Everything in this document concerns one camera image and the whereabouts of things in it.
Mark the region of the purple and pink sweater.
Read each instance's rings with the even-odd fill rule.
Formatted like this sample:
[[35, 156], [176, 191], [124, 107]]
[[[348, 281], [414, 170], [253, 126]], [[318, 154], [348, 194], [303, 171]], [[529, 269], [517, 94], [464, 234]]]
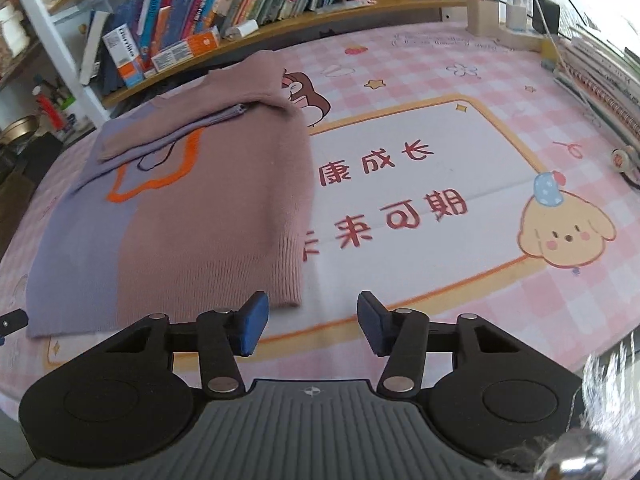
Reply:
[[103, 126], [30, 269], [29, 336], [300, 304], [314, 176], [284, 75], [260, 51]]

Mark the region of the pink checkered cartoon tablecloth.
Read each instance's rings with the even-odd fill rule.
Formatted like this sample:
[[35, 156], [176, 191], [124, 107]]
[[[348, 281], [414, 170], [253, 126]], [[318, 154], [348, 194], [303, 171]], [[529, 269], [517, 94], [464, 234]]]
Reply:
[[[437, 322], [474, 313], [569, 370], [639, 325], [639, 195], [602, 125], [540, 58], [448, 24], [400, 26], [276, 52], [310, 136], [303, 296], [273, 307], [243, 378], [376, 379], [360, 292]], [[42, 180], [1, 261], [1, 309], [26, 287], [55, 206], [100, 130]], [[1, 407], [119, 330], [1, 349]]]

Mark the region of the gold metal bowl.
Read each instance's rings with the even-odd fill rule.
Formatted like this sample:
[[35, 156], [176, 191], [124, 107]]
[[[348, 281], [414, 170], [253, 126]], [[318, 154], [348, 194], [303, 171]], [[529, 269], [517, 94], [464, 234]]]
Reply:
[[37, 132], [39, 119], [35, 115], [27, 115], [11, 122], [1, 131], [0, 143], [9, 145], [21, 138], [29, 138]]

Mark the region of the white orange flat box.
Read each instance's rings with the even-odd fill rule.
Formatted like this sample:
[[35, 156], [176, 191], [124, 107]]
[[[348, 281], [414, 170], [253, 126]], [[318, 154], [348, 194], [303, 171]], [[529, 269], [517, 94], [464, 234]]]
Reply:
[[157, 73], [161, 73], [169, 70], [172, 66], [212, 52], [219, 47], [220, 42], [218, 27], [214, 26], [161, 50], [152, 56], [152, 64]]

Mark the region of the white charger plug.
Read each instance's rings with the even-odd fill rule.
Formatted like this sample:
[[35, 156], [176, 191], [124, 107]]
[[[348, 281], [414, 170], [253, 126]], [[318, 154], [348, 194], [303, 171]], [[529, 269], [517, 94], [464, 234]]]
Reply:
[[229, 27], [224, 33], [224, 38], [228, 40], [239, 40], [254, 34], [258, 29], [259, 25], [255, 20], [248, 20]]

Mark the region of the stack of spiral notebooks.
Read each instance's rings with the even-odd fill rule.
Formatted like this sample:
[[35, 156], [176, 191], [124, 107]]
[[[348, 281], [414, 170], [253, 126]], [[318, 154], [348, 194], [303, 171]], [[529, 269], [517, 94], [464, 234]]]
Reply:
[[619, 47], [603, 32], [577, 24], [560, 47], [564, 84], [639, 149], [639, 47]]

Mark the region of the white power strip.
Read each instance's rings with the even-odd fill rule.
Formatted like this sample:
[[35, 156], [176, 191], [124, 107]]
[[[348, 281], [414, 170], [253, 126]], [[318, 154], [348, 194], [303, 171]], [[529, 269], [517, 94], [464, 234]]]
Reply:
[[500, 3], [496, 0], [466, 0], [468, 22], [466, 30], [475, 37], [495, 40], [514, 51], [542, 52], [544, 35], [528, 27], [525, 6], [504, 6], [504, 20], [500, 20]]

